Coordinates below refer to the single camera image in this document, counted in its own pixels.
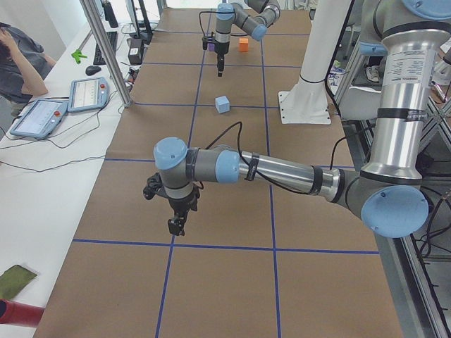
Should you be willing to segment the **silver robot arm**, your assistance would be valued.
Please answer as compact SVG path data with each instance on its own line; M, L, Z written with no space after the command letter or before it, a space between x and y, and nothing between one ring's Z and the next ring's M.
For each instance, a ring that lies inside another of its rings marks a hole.
M388 56L369 161L359 172L323 169L211 143L190 148L177 137L154 147L157 172L148 178L146 199L168 200L169 232L185 233L205 182L263 179L307 196L322 196L360 218L384 237L400 238L426 222L429 205L416 169L437 50L450 37L449 1L366 1L362 39L381 44Z
M217 75L221 77L225 68L225 55L230 46L232 26L236 25L252 39L260 42L268 28L280 17L281 9L277 1L245 1L258 13L252 17L239 3L219 4L216 9L216 28L211 35L217 56Z

